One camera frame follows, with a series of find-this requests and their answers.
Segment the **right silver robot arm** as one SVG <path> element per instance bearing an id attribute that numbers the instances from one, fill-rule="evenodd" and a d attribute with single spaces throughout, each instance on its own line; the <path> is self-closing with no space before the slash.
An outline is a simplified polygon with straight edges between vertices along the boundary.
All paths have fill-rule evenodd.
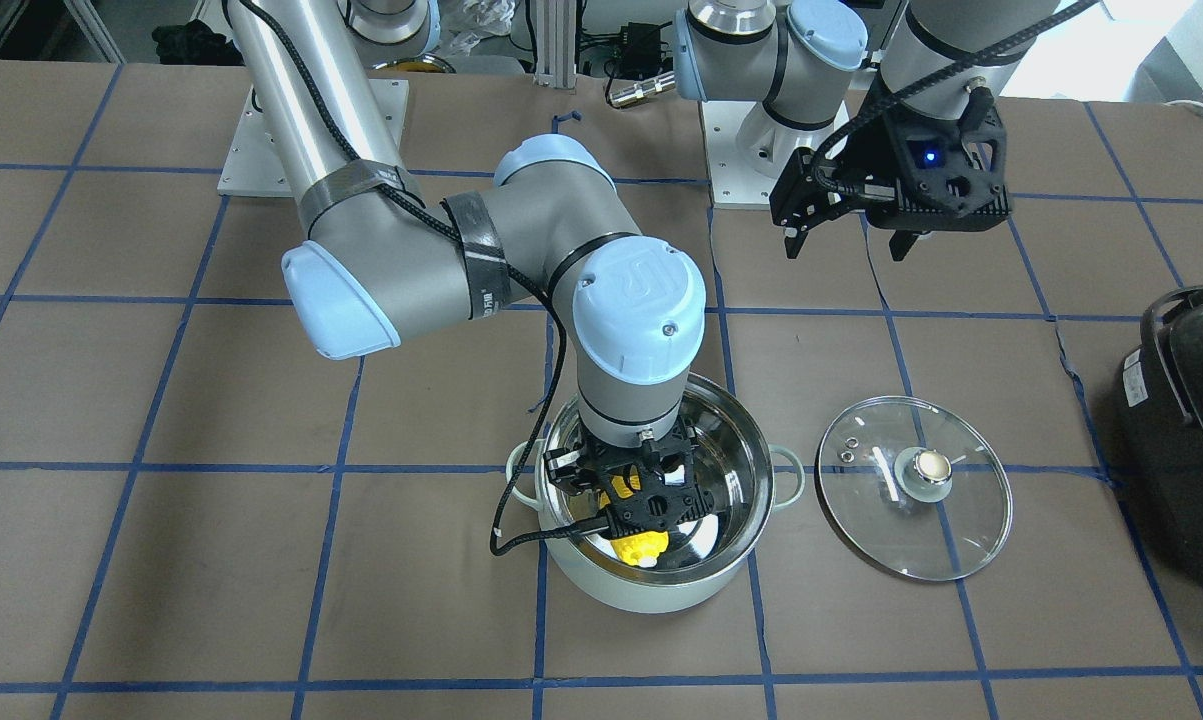
<path id="1" fill-rule="evenodd" d="M 680 405 L 706 288 L 677 246 L 639 232 L 614 179 L 565 135 L 509 151 L 493 186 L 427 208 L 332 1 L 226 1 L 306 240 L 282 258 L 328 359 L 395 349 L 525 297 L 575 343 L 577 445 L 549 477 L 608 507 L 549 537 L 668 530 L 723 508 L 693 477 Z"/>

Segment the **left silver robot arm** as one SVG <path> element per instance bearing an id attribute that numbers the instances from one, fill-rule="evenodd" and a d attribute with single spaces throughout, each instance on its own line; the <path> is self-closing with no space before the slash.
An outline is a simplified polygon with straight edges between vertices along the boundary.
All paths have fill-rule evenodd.
<path id="1" fill-rule="evenodd" d="M 838 119 L 869 29 L 843 1 L 689 1 L 675 14 L 678 94 L 751 102 L 737 138 L 774 179 L 770 218 L 798 258 L 820 224 L 863 213 L 891 258 L 921 237 L 1011 218 L 997 99 L 1054 1 L 907 1 L 857 115 Z"/>

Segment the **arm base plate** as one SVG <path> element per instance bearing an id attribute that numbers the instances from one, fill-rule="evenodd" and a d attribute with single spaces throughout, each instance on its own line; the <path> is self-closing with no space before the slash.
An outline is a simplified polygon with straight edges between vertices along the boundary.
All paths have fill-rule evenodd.
<path id="1" fill-rule="evenodd" d="M 409 82 L 405 79 L 371 79 L 372 94 L 378 109 L 385 118 L 395 145 L 401 145 L 408 109 Z M 288 178 L 275 150 L 275 141 L 269 132 L 263 113 L 255 109 L 253 94 L 245 95 L 245 105 L 235 137 L 229 147 L 217 191 L 230 197 L 254 197 L 254 200 L 294 200 Z"/>
<path id="2" fill-rule="evenodd" d="M 769 210 L 770 194 L 792 151 L 820 145 L 828 131 L 789 127 L 761 102 L 703 102 L 701 118 L 717 209 Z"/>

